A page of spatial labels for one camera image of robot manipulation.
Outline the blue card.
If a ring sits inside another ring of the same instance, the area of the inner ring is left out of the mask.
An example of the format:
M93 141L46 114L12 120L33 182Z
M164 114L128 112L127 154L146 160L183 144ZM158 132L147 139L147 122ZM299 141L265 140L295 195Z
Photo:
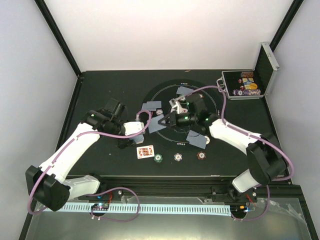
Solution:
M141 110L148 110L150 112L154 112L157 110L157 105L155 103L143 103Z
M177 95L183 95L183 96L186 96L190 93L192 93L194 90L191 89L191 88L188 88L188 87L184 87L184 86L180 86L177 88L177 91L176 91L176 94Z
M190 131L188 132L188 135L187 135L187 137L186 137L186 140L187 140L188 142L190 142L190 141L195 141L196 139L201 139L201 138L204 138L204 136L203 136L202 134L200 134L200 133L198 133L198 132L196 132L196 131L190 130Z
M147 109L161 109L162 108L162 102L161 101L148 101L146 103Z
M188 141L190 145L195 146L200 149L205 149L207 144L206 144L206 138L205 136L203 138L198 138L196 140Z

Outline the king of hearts card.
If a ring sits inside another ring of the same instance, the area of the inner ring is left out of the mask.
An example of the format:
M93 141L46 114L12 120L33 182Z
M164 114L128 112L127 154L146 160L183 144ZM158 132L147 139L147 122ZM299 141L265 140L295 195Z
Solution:
M145 159L155 156L154 146L140 146L136 148L137 158L138 159Z

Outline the blue poker chip stack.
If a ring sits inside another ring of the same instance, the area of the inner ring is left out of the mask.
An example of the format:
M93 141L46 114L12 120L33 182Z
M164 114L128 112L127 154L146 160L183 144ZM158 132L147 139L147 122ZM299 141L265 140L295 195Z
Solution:
M180 162L183 159L183 156L180 153L174 155L174 160Z

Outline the green poker chip stack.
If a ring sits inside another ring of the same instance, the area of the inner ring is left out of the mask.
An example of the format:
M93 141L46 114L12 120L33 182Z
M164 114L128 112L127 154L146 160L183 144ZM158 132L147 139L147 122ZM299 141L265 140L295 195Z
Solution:
M161 163L163 161L163 156L161 154L155 154L154 155L154 161L156 163Z

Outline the red poker chip stack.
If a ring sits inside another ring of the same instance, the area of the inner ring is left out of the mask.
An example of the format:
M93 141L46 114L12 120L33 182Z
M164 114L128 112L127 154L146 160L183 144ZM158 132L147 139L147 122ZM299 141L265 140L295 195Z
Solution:
M198 153L197 153L197 158L198 158L199 160L204 160L204 159L206 158L206 153L205 153L205 152L202 152L202 151L198 152Z

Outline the ace of spades card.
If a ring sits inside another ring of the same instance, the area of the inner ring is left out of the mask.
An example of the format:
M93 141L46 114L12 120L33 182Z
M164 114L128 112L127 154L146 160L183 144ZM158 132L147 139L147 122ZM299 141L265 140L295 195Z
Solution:
M157 131L160 131L160 130L163 130L163 129L166 128L166 126L161 125L161 124L158 123L158 121L159 121L160 119L162 119L163 117L164 117L164 115L161 114L161 115L158 115L158 116L153 117L153 118L151 119L151 122L150 122L150 124L149 124L149 126L148 126L148 132L149 132L150 134L155 133L155 132L157 132Z

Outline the white dealer button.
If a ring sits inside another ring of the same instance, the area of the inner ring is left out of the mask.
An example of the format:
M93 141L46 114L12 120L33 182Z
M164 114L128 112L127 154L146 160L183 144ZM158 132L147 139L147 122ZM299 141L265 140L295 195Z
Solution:
M204 137L206 139L206 144L208 145L210 143L210 138L208 136L206 136L206 135Z

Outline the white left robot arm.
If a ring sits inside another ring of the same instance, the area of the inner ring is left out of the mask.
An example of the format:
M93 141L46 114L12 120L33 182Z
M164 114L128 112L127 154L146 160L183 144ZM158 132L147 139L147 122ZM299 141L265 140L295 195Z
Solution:
M123 110L99 109L87 112L74 132L65 143L40 166L31 165L25 172L29 199L27 210L30 214L33 200L43 204L52 211L61 209L71 199L92 195L95 199L103 199L108 192L106 185L96 174L67 179L70 170L101 137L116 136L126 139L126 129L120 117Z

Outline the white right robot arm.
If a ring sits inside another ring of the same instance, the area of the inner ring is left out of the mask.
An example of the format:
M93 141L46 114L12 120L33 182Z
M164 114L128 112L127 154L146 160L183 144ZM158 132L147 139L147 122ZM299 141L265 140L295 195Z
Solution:
M231 124L221 115L210 112L204 99L197 94L188 95L185 100L187 108L182 109L179 99L172 99L170 113L160 118L158 124L167 128L195 127L198 133L209 134L245 154L248 168L228 187L230 200L238 202L250 188L275 181L289 166L274 135L253 133Z

